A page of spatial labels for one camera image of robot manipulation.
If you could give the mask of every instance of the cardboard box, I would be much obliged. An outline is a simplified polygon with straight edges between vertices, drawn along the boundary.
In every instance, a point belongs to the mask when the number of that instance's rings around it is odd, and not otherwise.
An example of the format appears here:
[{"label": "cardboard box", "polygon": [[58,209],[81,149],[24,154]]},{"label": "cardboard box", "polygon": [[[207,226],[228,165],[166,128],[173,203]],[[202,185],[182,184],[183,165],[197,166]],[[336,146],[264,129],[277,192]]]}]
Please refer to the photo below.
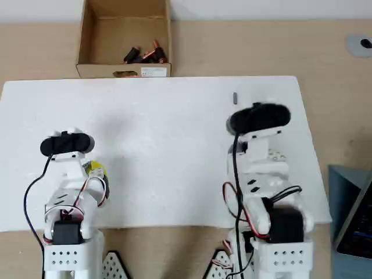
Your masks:
[{"label": "cardboard box", "polygon": [[[134,46],[141,54],[157,39],[168,63],[124,64]],[[85,0],[77,71],[81,78],[170,77],[171,31],[168,0]]]}]

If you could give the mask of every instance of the black cable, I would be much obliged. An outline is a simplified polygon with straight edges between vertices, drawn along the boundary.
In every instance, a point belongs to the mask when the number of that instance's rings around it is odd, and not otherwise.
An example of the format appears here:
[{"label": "black cable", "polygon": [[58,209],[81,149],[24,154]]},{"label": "black cable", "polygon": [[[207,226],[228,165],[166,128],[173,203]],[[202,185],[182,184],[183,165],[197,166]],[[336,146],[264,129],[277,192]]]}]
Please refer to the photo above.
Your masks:
[{"label": "black cable", "polygon": [[276,193],[274,196],[272,196],[270,198],[271,202],[272,203],[275,203],[275,202],[278,202],[280,201],[281,199],[284,199],[286,196],[289,196],[289,195],[292,195],[296,192],[301,192],[302,191],[302,188],[301,186],[290,186],[282,191],[280,191],[279,193]]},{"label": "black cable", "polygon": [[52,157],[53,157],[53,154],[50,154],[49,157],[48,157],[48,160],[46,160],[45,167],[44,167],[44,170],[42,171],[42,174],[38,178],[36,178],[33,182],[31,182],[31,184],[27,187],[27,189],[26,189],[26,191],[24,193],[24,197],[23,197],[23,212],[24,212],[24,216],[26,217],[28,226],[30,226],[30,229],[33,232],[33,234],[34,234],[37,242],[40,245],[40,249],[41,249],[41,255],[42,255],[41,278],[42,279],[45,278],[45,272],[44,272],[44,246],[43,246],[43,244],[42,244],[39,236],[37,235],[37,233],[36,233],[36,231],[34,229],[34,226],[32,225],[32,223],[30,221],[30,218],[28,217],[28,213],[27,213],[27,195],[28,195],[28,192],[30,191],[31,187],[37,181],[39,181],[40,179],[42,179],[44,177],[45,173],[47,172],[47,169],[48,169],[48,166],[49,166],[49,163],[50,163]]},{"label": "black cable", "polygon": [[241,271],[239,271],[239,272],[228,274],[225,279],[227,279],[229,276],[234,276],[234,275],[242,274],[248,268],[249,264],[251,263],[251,260],[253,258],[253,251],[251,253],[251,256],[249,257],[249,260],[248,260],[248,263],[246,264],[246,266]]},{"label": "black cable", "polygon": [[282,191],[276,193],[276,194],[273,195],[270,199],[273,199],[273,198],[275,198],[275,197],[277,197],[277,196],[283,194],[285,191],[290,190],[290,189],[294,189],[294,188],[302,189],[301,186],[299,186],[299,185],[290,186],[290,187],[288,187],[288,188],[286,188],[286,189],[284,189],[284,190],[282,190]]},{"label": "black cable", "polygon": [[[239,269],[242,271],[242,257],[240,252],[240,239],[239,239],[239,219],[240,215],[243,210],[243,193],[242,189],[240,188],[239,184],[239,176],[238,176],[238,166],[237,166],[237,146],[238,146],[238,139],[239,135],[236,135],[234,138],[234,143],[232,144],[232,165],[234,168],[234,176],[235,176],[235,184],[237,186],[237,200],[238,200],[238,215],[235,221],[235,234],[237,235],[237,249],[238,249],[238,262],[239,262]],[[243,273],[240,273],[241,279],[244,279]]]},{"label": "black cable", "polygon": [[289,196],[289,195],[292,195],[294,193],[301,192],[301,191],[302,191],[302,189],[295,189],[295,190],[288,191],[288,192],[276,197],[275,199],[271,200],[271,202],[276,203],[276,202],[280,201],[281,199],[284,199],[286,196]]}]

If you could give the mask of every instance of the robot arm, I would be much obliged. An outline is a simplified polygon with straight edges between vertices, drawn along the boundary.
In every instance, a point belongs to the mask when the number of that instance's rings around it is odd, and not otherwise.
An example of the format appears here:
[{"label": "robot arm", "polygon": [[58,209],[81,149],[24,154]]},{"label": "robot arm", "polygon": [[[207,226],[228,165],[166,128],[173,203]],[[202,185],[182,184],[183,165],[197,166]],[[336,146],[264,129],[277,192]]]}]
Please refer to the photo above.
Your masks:
[{"label": "robot arm", "polygon": [[[289,182],[286,157],[269,148],[269,138],[282,133],[289,121],[290,112],[285,106],[256,103],[234,113],[227,122],[229,132],[240,139],[237,175],[243,215],[248,219],[245,229],[251,231],[244,240],[252,245],[251,251],[245,252],[253,253],[254,262],[244,272],[238,268],[237,235],[231,230],[228,240],[232,250],[230,259],[237,272],[235,278],[241,273],[245,279],[309,278],[313,243],[307,234],[314,227],[313,218],[303,202],[301,188]],[[231,152],[228,174],[235,181]],[[248,262],[246,253],[241,253],[241,262]]]},{"label": "robot arm", "polygon": [[109,196],[106,172],[85,160],[94,147],[78,130],[54,133],[41,144],[45,156],[65,173],[45,205],[44,270],[46,279],[102,278],[103,234],[94,226],[96,211]]}]

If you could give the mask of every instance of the white board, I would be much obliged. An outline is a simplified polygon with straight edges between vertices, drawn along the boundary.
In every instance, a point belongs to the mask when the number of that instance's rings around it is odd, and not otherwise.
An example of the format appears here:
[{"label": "white board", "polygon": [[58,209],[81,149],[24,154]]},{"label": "white board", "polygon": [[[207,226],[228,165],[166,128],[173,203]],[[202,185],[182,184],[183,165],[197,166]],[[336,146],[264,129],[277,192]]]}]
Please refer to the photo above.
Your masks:
[{"label": "white board", "polygon": [[[100,227],[201,225],[232,227],[221,185],[233,137],[226,120],[239,103],[276,101],[292,120],[271,145],[288,158],[316,222],[330,214],[312,136],[295,77],[186,77],[11,81],[0,101],[0,231],[26,230],[22,201],[46,157],[40,143],[53,130],[78,127],[95,139],[87,155],[103,163],[110,203]],[[31,190],[30,217],[42,228],[44,204],[60,170],[50,165]]]}]

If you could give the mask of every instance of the wooden table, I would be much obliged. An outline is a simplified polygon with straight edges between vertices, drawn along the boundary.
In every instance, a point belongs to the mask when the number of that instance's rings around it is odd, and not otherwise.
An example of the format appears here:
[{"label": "wooden table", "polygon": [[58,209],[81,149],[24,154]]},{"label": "wooden table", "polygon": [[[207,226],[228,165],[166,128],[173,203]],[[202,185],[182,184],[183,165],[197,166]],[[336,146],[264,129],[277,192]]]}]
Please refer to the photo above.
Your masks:
[{"label": "wooden table", "polygon": [[[298,77],[326,185],[328,164],[371,167],[372,59],[351,57],[344,40],[348,34],[372,37],[372,20],[174,22],[172,28],[173,76]],[[0,84],[78,78],[78,32],[78,24],[0,25]],[[133,278],[186,279],[203,276],[226,232],[172,227],[105,235],[107,249],[120,251]],[[313,237],[313,278],[330,278],[329,226],[316,226]],[[31,233],[2,233],[0,246],[4,278],[40,278]]]}]

